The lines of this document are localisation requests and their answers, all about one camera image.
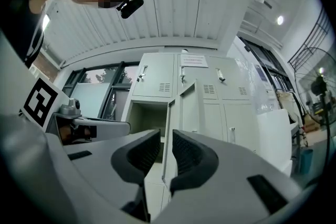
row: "blue container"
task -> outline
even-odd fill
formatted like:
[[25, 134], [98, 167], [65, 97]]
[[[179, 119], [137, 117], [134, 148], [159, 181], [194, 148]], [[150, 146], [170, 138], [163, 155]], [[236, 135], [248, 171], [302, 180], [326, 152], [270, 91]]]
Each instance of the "blue container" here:
[[305, 150], [301, 153], [301, 163], [300, 163], [300, 173], [307, 174], [309, 173], [311, 160], [313, 158], [313, 150]]

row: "open cabinet door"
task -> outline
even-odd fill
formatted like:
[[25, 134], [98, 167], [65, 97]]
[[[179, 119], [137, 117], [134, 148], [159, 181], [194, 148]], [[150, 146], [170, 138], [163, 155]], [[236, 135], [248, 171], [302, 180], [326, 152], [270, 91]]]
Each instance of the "open cabinet door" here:
[[173, 129], [204, 134], [205, 116], [202, 85], [195, 80], [168, 103], [165, 147], [163, 151], [162, 180], [169, 189], [170, 181], [177, 176], [173, 155]]

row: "ceiling light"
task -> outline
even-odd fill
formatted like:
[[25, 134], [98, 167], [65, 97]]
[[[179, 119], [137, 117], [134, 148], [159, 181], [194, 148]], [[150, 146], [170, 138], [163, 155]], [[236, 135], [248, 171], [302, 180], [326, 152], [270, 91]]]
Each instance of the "ceiling light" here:
[[46, 14], [43, 18], [43, 23], [42, 23], [42, 29], [44, 31], [44, 29], [46, 29], [47, 25], [49, 24], [50, 22], [50, 18], [49, 16]]
[[282, 16], [279, 16], [278, 19], [277, 19], [277, 23], [278, 23], [278, 25], [282, 25], [283, 22], [284, 22], [284, 21], [283, 21], [283, 17], [282, 17]]

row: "electric fan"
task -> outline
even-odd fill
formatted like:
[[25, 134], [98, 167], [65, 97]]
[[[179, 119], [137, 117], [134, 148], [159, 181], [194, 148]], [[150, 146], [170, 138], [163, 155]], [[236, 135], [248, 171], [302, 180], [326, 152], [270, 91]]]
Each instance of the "electric fan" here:
[[336, 61], [319, 48], [304, 49], [295, 60], [295, 84], [306, 111], [327, 129], [327, 150], [330, 150], [330, 124], [336, 120]]

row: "printed notice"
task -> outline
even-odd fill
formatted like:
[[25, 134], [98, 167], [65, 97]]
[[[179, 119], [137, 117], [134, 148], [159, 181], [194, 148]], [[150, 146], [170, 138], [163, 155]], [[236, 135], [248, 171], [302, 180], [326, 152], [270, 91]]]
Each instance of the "printed notice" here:
[[181, 54], [181, 66], [183, 67], [208, 67], [204, 55]]

